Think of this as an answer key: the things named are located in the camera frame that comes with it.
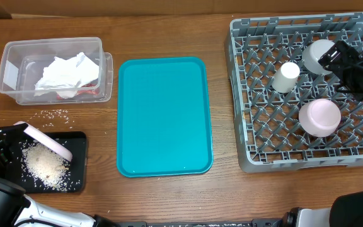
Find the pink small bowl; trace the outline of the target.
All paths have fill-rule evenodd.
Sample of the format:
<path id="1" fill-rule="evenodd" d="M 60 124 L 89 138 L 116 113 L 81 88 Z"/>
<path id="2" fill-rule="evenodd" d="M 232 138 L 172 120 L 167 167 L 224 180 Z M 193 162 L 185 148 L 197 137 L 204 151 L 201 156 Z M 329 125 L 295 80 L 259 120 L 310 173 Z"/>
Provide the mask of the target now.
<path id="1" fill-rule="evenodd" d="M 310 135 L 326 137 L 333 134 L 341 121 L 341 111 L 332 101 L 317 99 L 303 105 L 299 123 Z"/>

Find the white napkin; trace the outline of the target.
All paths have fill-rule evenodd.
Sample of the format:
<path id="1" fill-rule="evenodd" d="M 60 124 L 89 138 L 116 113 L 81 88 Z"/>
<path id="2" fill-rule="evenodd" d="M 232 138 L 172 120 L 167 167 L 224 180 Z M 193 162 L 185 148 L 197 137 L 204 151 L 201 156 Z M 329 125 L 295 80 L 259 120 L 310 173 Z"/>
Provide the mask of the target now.
<path id="1" fill-rule="evenodd" d="M 53 89 L 60 98 L 73 98 L 78 88 L 89 85 L 99 78 L 99 65 L 95 64 L 83 52 L 70 59 L 54 57 L 54 61 L 43 69 L 43 76 L 35 85 L 35 96 L 41 96 Z"/>

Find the red snack wrapper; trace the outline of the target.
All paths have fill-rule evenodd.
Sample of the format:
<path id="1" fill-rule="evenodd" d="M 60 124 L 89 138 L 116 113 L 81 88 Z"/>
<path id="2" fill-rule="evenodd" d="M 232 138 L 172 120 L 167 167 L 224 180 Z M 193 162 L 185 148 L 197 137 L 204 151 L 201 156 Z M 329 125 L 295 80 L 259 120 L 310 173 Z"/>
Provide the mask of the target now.
<path id="1" fill-rule="evenodd" d="M 99 94 L 100 89 L 96 88 L 93 90 L 77 90 L 77 91 L 58 91 L 57 92 L 57 99 L 58 100 L 65 100 L 69 98 L 74 98 L 78 95 L 97 95 Z"/>

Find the grey bowl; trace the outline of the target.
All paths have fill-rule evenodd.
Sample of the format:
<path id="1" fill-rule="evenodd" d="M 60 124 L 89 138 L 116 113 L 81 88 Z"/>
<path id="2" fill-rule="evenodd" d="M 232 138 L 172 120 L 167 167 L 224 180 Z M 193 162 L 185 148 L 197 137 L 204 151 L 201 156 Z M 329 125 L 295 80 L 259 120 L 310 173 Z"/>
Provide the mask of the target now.
<path id="1" fill-rule="evenodd" d="M 318 61 L 321 59 L 322 55 L 324 55 L 333 46 L 334 42 L 321 39 L 313 42 L 311 45 L 306 47 L 304 52 L 302 53 L 302 59 L 304 61 L 304 66 L 306 67 L 306 69 L 313 74 L 331 74 L 331 71 L 323 69 Z"/>

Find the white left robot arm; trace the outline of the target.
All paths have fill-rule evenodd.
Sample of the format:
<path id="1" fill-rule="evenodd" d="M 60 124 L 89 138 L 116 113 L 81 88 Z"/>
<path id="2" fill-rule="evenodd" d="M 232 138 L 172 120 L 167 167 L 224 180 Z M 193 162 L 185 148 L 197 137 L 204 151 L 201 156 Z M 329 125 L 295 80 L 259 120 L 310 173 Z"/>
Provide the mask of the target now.
<path id="1" fill-rule="evenodd" d="M 67 161 L 72 160 L 72 153 L 33 126 L 18 122 L 16 125 L 0 128 L 0 161 L 7 162 L 9 145 L 4 132 L 25 133 L 46 145 L 53 153 Z M 24 188 L 0 178 L 0 226 L 88 226 L 119 227 L 118 223 L 101 216 L 89 216 L 84 213 L 64 212 L 39 204 L 25 195 Z"/>

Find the white plate with crumbs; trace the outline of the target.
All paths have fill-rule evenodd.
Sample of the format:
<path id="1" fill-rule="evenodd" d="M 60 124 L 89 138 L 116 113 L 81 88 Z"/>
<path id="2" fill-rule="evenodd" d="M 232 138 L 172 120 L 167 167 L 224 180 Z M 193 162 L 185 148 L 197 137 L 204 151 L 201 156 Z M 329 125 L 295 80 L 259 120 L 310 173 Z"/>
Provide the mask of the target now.
<path id="1" fill-rule="evenodd" d="M 44 146 L 48 147 L 50 150 L 52 150 L 53 152 L 55 152 L 56 154 L 58 154 L 65 160 L 67 160 L 69 162 L 72 161 L 72 153 L 67 148 L 65 148 L 63 145 L 59 144 L 58 142 L 56 142 L 54 139 L 52 139 L 48 135 L 39 131 L 32 125 L 30 125 L 24 121 L 19 121 L 19 122 L 15 123 L 14 125 L 15 126 L 17 126 L 17 125 L 24 126 L 25 134 L 34 138 L 35 140 L 37 140 L 39 143 L 43 144 Z"/>

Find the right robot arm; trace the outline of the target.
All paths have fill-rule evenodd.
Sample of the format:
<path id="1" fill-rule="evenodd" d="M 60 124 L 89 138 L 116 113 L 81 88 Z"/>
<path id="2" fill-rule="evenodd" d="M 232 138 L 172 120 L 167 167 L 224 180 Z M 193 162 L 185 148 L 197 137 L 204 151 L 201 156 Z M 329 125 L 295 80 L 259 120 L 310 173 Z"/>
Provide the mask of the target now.
<path id="1" fill-rule="evenodd" d="M 338 92 L 363 100 L 363 50 L 337 41 L 318 62 L 339 78 Z M 325 208 L 293 207 L 272 226 L 363 226 L 363 188 L 338 196 Z"/>

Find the white cup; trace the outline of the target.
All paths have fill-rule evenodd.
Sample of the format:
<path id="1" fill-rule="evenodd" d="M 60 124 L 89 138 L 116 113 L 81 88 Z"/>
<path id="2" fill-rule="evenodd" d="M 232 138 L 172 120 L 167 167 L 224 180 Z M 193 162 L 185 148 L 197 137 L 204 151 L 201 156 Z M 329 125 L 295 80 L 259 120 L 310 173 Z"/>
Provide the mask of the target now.
<path id="1" fill-rule="evenodd" d="M 296 63 L 286 62 L 274 74 L 272 88 L 279 93 L 288 93 L 294 89 L 300 74 Z"/>

